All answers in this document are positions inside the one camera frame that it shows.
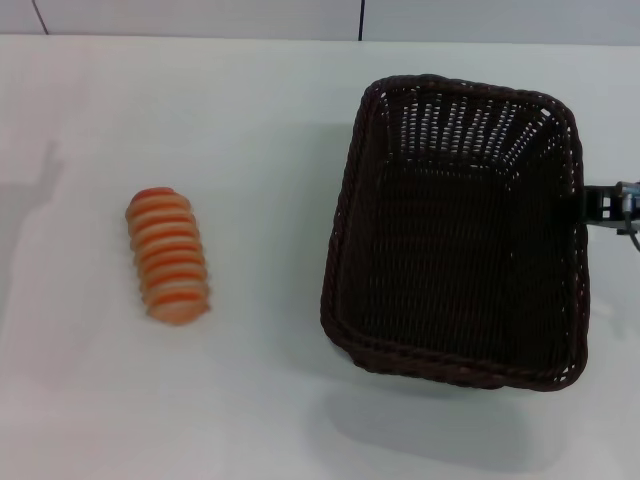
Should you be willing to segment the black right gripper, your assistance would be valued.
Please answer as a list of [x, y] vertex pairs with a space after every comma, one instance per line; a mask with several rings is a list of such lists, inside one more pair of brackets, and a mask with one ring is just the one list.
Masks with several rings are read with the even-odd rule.
[[587, 185], [582, 197], [581, 220], [588, 225], [610, 225], [617, 220], [612, 198], [620, 199], [626, 234], [639, 233], [639, 183], [617, 182], [614, 186]]

